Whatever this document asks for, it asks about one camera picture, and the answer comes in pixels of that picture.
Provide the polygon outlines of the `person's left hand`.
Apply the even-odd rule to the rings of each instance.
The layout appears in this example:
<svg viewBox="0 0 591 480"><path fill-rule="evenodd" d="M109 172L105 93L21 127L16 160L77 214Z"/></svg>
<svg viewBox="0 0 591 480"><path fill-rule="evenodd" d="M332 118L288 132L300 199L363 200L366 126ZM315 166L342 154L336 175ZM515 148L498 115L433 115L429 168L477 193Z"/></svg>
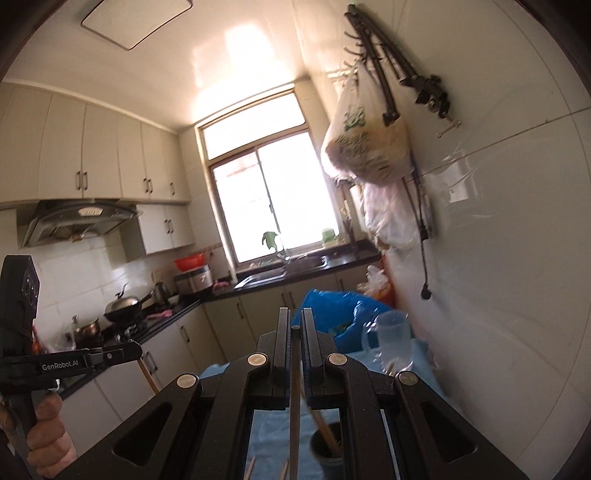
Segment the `person's left hand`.
<svg viewBox="0 0 591 480"><path fill-rule="evenodd" d="M50 392L37 405L37 423L29 431L27 445L30 452L25 463L45 479L54 479L77 459L76 449L60 417L61 397ZM1 401L1 478L26 479L27 468L8 447L15 438L15 417Z"/></svg>

